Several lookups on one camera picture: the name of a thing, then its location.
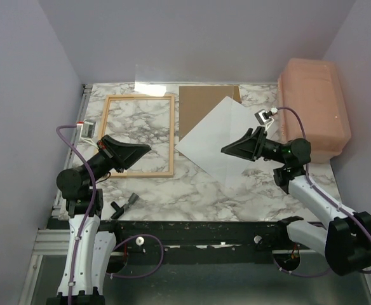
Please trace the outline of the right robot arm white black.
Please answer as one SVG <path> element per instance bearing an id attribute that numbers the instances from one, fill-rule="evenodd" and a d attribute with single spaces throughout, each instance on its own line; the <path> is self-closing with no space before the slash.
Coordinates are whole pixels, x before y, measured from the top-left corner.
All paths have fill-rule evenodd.
<path id="1" fill-rule="evenodd" d="M 273 171 L 276 185 L 321 221 L 322 226 L 316 227 L 300 217 L 281 220 L 281 229 L 274 234 L 277 246 L 288 249 L 296 243 L 305 245 L 324 256 L 339 276 L 355 271 L 371 273 L 371 215 L 341 205 L 310 178 L 307 168 L 311 145 L 306 139 L 282 144 L 269 140 L 260 126 L 248 129 L 242 138 L 221 151 L 248 161 L 264 158 L 281 163 Z"/>

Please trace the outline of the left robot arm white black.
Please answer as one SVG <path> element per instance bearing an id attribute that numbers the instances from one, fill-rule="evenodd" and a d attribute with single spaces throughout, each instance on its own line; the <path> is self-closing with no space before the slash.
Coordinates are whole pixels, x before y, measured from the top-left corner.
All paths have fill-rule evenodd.
<path id="1" fill-rule="evenodd" d="M 128 144 L 105 135 L 98 152 L 82 165 L 59 173 L 57 187 L 69 215 L 69 247 L 64 273 L 55 297 L 47 304 L 105 304 L 104 278 L 109 256 L 123 243 L 115 229 L 100 229 L 103 191 L 99 179 L 111 170 L 123 172 L 151 150 L 147 144 Z"/>

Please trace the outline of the light wooden picture frame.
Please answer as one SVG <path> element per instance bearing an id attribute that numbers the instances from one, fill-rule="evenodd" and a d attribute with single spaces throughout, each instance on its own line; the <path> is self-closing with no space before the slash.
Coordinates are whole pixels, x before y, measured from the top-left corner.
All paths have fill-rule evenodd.
<path id="1" fill-rule="evenodd" d="M 108 95 L 102 112 L 99 137 L 110 135 L 120 142 L 148 144 L 145 156 L 112 178 L 168 178 L 174 172 L 175 95 Z"/>

